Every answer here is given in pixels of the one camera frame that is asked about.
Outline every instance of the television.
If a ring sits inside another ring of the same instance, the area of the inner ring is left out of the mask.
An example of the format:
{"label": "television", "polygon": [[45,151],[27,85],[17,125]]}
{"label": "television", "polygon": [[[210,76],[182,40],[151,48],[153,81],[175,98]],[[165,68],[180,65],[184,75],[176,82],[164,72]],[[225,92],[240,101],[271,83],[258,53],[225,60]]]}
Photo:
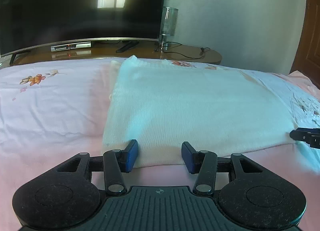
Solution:
{"label": "television", "polygon": [[1,56],[38,46],[157,40],[164,0],[0,0]]}

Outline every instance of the wooden door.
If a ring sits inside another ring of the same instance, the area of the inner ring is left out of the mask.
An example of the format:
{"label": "wooden door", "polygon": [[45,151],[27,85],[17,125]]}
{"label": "wooden door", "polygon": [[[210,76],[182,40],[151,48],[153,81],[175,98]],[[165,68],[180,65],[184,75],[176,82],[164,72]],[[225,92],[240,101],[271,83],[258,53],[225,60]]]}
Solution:
{"label": "wooden door", "polygon": [[320,88],[320,0],[307,0],[302,34],[291,72],[296,70]]}

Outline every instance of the gray wall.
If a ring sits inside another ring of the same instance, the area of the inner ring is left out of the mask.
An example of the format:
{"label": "gray wall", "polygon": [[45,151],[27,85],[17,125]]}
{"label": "gray wall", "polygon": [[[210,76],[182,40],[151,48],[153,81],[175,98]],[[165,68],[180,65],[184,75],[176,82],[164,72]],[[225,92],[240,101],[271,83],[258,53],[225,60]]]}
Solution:
{"label": "gray wall", "polygon": [[165,0],[179,9],[170,40],[210,47],[222,65],[288,74],[306,0]]}

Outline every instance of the ribbed knit fabric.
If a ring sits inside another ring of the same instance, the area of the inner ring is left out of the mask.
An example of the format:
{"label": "ribbed knit fabric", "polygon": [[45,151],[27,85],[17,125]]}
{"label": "ribbed knit fabric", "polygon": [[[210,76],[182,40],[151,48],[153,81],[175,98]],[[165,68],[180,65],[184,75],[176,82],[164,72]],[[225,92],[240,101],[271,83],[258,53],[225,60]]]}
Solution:
{"label": "ribbed knit fabric", "polygon": [[236,70],[125,60],[112,93],[103,151],[139,143],[135,167],[183,164],[181,144],[218,156],[294,143],[282,101]]}

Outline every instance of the table lamp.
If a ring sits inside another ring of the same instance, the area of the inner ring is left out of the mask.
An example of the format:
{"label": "table lamp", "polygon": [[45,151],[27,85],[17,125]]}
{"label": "table lamp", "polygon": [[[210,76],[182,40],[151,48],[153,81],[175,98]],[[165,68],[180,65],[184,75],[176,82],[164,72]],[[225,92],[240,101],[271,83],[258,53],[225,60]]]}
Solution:
{"label": "table lamp", "polygon": [[166,50],[168,47],[168,43],[166,42],[167,36],[174,36],[174,32],[176,30],[177,25],[177,17],[178,17],[178,9],[164,7],[162,10],[162,19],[161,19],[161,29],[160,29],[160,37],[159,44]]}

